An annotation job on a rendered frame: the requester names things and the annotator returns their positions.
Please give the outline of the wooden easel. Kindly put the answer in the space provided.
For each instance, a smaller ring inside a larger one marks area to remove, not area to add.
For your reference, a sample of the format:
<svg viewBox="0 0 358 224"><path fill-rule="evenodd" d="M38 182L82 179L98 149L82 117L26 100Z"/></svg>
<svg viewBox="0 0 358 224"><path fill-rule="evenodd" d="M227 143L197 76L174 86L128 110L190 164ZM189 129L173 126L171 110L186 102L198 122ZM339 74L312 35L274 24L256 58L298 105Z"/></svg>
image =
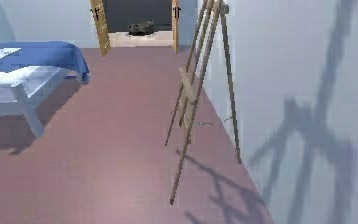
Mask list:
<svg viewBox="0 0 358 224"><path fill-rule="evenodd" d="M218 25L221 25L236 159L239 164L242 163L230 47L228 41L228 13L229 6L224 2L224 0L203 0L199 10L194 37L186 65L179 69L180 88L176 98L170 126L167 131L165 145L168 145L169 143L175 118L179 119L178 125L184 130L184 143L182 145L178 168L171 190L169 199L170 205L173 205L175 202L184 165L184 159L187 154L188 146L191 143L191 133Z"/></svg>

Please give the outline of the dark grey lumpy object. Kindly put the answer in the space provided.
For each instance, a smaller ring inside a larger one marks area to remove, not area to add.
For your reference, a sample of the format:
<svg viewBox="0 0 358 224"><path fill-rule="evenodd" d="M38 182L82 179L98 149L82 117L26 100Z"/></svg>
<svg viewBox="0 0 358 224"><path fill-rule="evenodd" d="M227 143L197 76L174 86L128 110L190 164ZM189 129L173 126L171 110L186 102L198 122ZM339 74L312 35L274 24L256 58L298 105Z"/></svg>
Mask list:
<svg viewBox="0 0 358 224"><path fill-rule="evenodd" d="M145 36L151 35L155 32L155 23L153 21L147 21L138 24L128 24L129 34L133 36Z"/></svg>

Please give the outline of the white bed with blue blanket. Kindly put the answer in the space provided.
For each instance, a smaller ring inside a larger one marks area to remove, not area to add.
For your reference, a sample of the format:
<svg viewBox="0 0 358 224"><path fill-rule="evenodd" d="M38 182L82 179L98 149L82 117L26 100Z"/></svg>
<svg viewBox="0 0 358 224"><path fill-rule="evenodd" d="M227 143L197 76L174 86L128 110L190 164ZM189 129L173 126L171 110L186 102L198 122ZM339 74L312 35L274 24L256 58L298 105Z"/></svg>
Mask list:
<svg viewBox="0 0 358 224"><path fill-rule="evenodd" d="M36 108L73 71L82 83L90 81L81 50L68 42L11 42L2 48L20 51L0 59L0 116L22 115L32 133L44 133Z"/></svg>

